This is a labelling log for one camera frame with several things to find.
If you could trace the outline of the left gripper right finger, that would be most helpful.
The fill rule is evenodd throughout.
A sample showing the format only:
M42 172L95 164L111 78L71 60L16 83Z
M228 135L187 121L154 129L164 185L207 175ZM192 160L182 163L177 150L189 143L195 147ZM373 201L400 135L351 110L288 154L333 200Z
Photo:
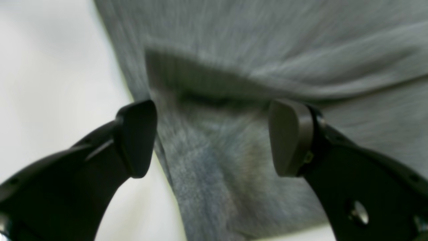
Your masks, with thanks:
M311 105L269 104L269 138L280 177L301 177L337 241L426 241L427 179L332 128Z

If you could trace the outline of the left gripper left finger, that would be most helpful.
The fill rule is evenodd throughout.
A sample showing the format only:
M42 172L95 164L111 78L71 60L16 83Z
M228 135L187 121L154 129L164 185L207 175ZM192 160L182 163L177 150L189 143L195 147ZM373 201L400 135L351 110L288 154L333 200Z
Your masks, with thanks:
M156 136L153 101L116 118L69 149L44 157L1 184L2 241L93 241L110 201L144 177Z

